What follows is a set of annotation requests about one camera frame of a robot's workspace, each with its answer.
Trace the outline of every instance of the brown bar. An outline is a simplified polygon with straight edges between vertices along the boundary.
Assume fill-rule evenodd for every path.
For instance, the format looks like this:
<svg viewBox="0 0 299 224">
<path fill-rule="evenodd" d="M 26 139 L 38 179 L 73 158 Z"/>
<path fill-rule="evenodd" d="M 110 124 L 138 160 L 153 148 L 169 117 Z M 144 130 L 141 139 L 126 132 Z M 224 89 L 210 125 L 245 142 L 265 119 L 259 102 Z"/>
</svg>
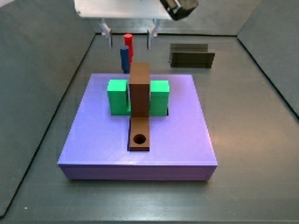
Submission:
<svg viewBox="0 0 299 224">
<path fill-rule="evenodd" d="M 130 63 L 129 74 L 130 129 L 129 151 L 149 151 L 149 65 Z"/>
<path fill-rule="evenodd" d="M 130 116 L 149 116 L 149 65 L 130 63 L 129 74 Z"/>
<path fill-rule="evenodd" d="M 149 118 L 130 117 L 129 151 L 149 151 Z"/>
</svg>

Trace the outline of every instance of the metal floor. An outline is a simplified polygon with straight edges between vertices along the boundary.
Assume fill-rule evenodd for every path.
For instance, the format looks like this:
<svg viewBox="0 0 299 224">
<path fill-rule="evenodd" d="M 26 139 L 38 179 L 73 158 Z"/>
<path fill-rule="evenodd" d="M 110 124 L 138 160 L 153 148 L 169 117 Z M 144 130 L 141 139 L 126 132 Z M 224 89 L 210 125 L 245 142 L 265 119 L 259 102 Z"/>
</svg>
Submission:
<svg viewBox="0 0 299 224">
<path fill-rule="evenodd" d="M 1 221 L 299 221 L 299 125 L 236 38 L 158 36 L 134 61 L 192 74 L 218 168 L 208 182 L 69 181 L 56 165 L 92 73 L 121 73 L 96 36 Z M 170 43 L 208 43 L 212 69 L 170 69 Z"/>
</svg>

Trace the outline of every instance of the purple platform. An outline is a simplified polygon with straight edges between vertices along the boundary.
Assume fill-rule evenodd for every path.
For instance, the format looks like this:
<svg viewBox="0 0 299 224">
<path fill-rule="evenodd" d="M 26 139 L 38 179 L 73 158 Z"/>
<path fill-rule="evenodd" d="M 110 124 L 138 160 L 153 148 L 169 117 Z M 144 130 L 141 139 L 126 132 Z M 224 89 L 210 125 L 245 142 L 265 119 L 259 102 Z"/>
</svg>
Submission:
<svg viewBox="0 0 299 224">
<path fill-rule="evenodd" d="M 152 116 L 150 151 L 126 151 L 129 116 L 110 116 L 106 87 L 126 74 L 92 74 L 60 154 L 68 179 L 208 180 L 217 167 L 190 75 L 170 85 L 168 116 Z"/>
</svg>

